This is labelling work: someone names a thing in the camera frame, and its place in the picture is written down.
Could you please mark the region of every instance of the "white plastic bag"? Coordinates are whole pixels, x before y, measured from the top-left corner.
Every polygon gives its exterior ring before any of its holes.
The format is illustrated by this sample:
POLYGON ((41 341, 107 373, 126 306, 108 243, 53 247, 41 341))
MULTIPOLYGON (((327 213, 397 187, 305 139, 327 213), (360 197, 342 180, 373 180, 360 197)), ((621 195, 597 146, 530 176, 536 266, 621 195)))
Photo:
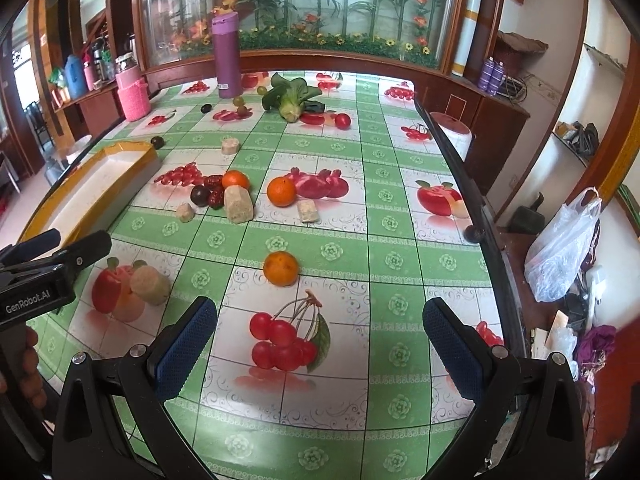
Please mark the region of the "white plastic bag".
POLYGON ((524 277, 536 301, 559 300, 569 290, 589 251, 601 202, 598 191, 588 187, 569 205, 562 204, 529 248, 524 277), (582 206, 589 190, 596 198, 582 206))

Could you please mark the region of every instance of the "beige cube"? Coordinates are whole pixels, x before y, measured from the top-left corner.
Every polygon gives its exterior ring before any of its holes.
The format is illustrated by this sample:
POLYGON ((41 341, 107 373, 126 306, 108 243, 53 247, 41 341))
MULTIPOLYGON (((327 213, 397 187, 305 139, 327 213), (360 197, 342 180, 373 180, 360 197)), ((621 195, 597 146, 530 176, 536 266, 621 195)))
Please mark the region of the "beige cube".
POLYGON ((240 149, 240 141, 235 137, 231 137, 230 139, 223 139, 222 141, 222 154, 223 155, 233 155, 237 153, 240 149))
POLYGON ((318 209, 316 209, 316 203, 313 200, 308 198, 298 200, 296 206, 298 207, 298 215, 300 216, 301 222, 307 224, 317 222, 320 219, 318 209))
POLYGON ((225 189, 226 218, 234 223, 248 222, 254 217, 254 205, 249 192, 242 186, 229 186, 225 189))

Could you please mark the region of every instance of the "tofu block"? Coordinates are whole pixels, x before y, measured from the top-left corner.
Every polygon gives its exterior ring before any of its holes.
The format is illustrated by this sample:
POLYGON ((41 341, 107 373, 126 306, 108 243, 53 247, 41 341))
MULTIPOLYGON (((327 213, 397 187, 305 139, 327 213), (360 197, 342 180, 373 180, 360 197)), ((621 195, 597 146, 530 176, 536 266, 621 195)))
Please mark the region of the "tofu block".
POLYGON ((176 218, 183 223, 190 222, 193 220, 193 217, 196 215, 196 212, 191 207, 191 204, 180 204, 178 208, 175 210, 176 218))
POLYGON ((234 223, 248 222, 254 217, 254 205, 249 192, 242 186, 229 186, 225 189, 226 218, 234 223))
POLYGON ((298 207, 298 215, 300 216, 301 222, 307 224, 317 222, 320 219, 318 209, 316 209, 316 203, 313 200, 308 198, 298 200, 296 206, 298 207))
POLYGON ((169 299, 171 282, 155 267, 138 267, 129 282, 131 291, 141 300, 152 305, 163 304, 169 299))
POLYGON ((240 141, 235 137, 231 137, 230 139, 223 139, 222 141, 222 154, 223 155, 233 155, 237 153, 240 149, 240 141))

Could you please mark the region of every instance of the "chair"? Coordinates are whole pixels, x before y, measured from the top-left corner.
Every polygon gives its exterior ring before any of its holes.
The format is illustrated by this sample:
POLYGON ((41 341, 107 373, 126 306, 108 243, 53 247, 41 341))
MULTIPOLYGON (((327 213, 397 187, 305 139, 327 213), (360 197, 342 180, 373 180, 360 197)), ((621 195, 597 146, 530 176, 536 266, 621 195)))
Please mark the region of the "chair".
POLYGON ((49 129, 47 128, 47 123, 45 123, 44 117, 42 116, 40 106, 34 101, 24 109, 24 113, 27 115, 27 120, 31 125, 31 130, 44 150, 45 143, 52 139, 49 129), (45 140, 42 140, 42 134, 46 134, 45 140))

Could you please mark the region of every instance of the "purple water bottle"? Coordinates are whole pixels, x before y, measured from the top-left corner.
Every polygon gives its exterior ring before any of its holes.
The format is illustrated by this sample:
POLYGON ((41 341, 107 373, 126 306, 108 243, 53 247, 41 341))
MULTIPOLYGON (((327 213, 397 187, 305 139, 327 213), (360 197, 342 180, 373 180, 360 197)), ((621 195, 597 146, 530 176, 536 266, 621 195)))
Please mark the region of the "purple water bottle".
POLYGON ((494 66, 494 71, 491 72, 491 79, 489 79, 489 84, 486 88, 489 95, 496 95, 498 93, 498 88, 500 88, 502 83, 502 76, 504 76, 504 66, 502 62, 500 62, 500 64, 494 66))
POLYGON ((237 12, 222 14, 211 20, 218 94, 223 99, 231 99, 242 94, 238 25, 237 12))
POLYGON ((486 91, 486 88, 489 85, 489 79, 491 79, 491 74, 494 71, 494 67, 495 62, 493 57, 484 60, 482 70, 480 71, 480 79, 478 80, 478 88, 482 91, 486 91))

